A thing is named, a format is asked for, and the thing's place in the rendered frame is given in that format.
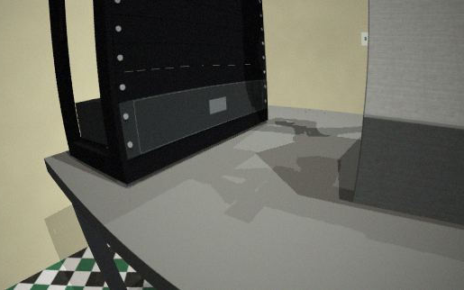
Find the black server rack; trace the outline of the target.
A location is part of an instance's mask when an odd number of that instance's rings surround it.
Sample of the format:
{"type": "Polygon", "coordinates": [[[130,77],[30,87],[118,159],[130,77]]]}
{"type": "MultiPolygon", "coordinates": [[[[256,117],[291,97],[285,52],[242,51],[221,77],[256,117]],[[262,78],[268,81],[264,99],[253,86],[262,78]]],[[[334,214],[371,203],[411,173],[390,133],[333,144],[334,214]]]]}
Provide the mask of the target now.
{"type": "Polygon", "coordinates": [[[72,159],[128,188],[267,122],[262,0],[93,0],[93,8],[100,98],[75,103],[65,0],[49,0],[72,159]]]}

